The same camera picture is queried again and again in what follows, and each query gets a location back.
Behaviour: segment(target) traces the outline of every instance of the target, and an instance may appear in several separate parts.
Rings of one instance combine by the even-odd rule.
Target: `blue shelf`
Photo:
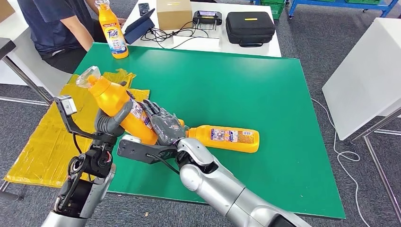
[[[314,5],[314,6],[331,6],[331,7],[347,7],[357,9],[376,9],[381,10],[383,13],[380,17],[385,17],[390,10],[397,4],[398,0],[392,0],[389,5],[385,5],[385,1],[382,0],[378,5],[372,4],[359,4],[359,3],[347,3],[345,0],[336,0],[335,2],[328,1],[316,1],[316,0],[292,0],[291,9],[288,12],[288,16],[292,18],[297,4]]]

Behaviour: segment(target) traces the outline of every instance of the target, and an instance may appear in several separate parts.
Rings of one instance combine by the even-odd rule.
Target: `dark blue shirt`
[[[93,36],[93,20],[84,0],[18,0],[18,4],[41,55],[81,47],[61,19],[77,16]]]

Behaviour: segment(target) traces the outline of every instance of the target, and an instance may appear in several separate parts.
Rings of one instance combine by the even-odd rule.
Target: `bottle cap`
[[[96,0],[95,5],[98,9],[109,9],[109,0]]]
[[[100,76],[99,68],[91,66],[77,78],[76,84],[78,87],[90,88],[97,82]]]

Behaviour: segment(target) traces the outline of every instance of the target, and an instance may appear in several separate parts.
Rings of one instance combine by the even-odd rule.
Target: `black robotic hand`
[[[159,145],[170,146],[185,137],[185,129],[175,114],[169,113],[157,103],[147,99],[143,100],[143,103],[138,103],[149,117],[153,130],[158,136]]]
[[[120,82],[120,85],[125,86],[126,82]],[[127,91],[128,95],[135,99],[133,95]],[[95,118],[95,130],[119,137],[124,134],[125,129],[121,127],[121,122],[128,116],[133,106],[133,102],[124,103],[122,109],[114,116],[108,116],[103,110],[99,109]]]

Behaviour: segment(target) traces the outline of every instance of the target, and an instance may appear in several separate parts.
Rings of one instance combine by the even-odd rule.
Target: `white cable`
[[[359,185],[358,185],[358,182],[351,176],[351,174],[349,174],[349,172],[345,169],[345,167],[343,166],[343,164],[342,164],[341,161],[340,161],[340,156],[342,156],[342,157],[344,157],[344,158],[346,158],[346,159],[348,159],[348,160],[350,160],[350,161],[353,161],[353,162],[359,162],[359,161],[361,160],[361,158],[360,158],[360,156],[359,156],[357,153],[352,152],[352,151],[338,152],[338,151],[336,150],[337,129],[336,129],[336,127],[334,126],[333,122],[331,122],[329,111],[327,111],[327,109],[326,109],[321,103],[319,103],[317,100],[315,100],[315,99],[313,99],[313,98],[311,98],[311,99],[312,99],[313,101],[315,101],[317,104],[319,104],[319,105],[326,111],[326,113],[327,113],[327,118],[329,119],[330,124],[331,124],[331,125],[333,126],[333,128],[335,129],[333,150],[337,153],[337,160],[338,160],[339,164],[341,165],[342,169],[343,169],[343,170],[347,173],[347,175],[355,182],[355,185],[357,186],[357,188],[355,189],[355,203],[357,204],[358,213],[359,213],[359,216],[361,217],[362,221],[365,223],[365,225],[366,225],[367,227],[370,227],[370,225],[365,221],[364,217],[362,216],[362,214],[361,214],[361,209],[359,208],[359,203],[358,203],[358,188],[359,188]],[[353,159],[353,158],[348,157],[348,156],[346,156],[346,155],[344,155],[344,154],[352,154],[352,155],[355,155],[355,156],[357,156],[357,159]]]

